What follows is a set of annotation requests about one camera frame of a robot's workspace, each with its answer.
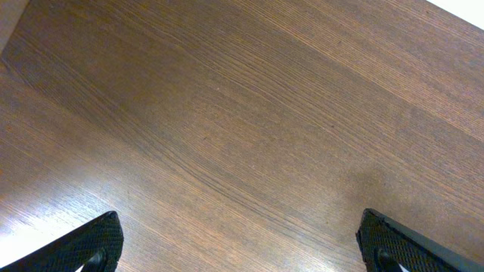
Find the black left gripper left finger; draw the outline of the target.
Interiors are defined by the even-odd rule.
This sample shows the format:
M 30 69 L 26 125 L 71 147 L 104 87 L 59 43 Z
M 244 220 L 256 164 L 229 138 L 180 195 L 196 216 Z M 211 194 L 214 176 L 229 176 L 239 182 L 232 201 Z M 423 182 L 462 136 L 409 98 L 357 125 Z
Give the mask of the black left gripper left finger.
M 109 211 L 1 270 L 115 271 L 122 255 L 123 242 L 118 214 Z

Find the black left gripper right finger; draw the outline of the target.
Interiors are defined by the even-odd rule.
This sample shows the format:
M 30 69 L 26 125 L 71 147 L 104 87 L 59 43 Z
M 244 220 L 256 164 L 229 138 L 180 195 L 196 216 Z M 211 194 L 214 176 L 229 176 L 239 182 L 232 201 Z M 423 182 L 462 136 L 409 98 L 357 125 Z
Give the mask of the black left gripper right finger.
M 365 267 L 371 272 L 483 270 L 482 265 L 374 209 L 363 211 L 356 240 Z

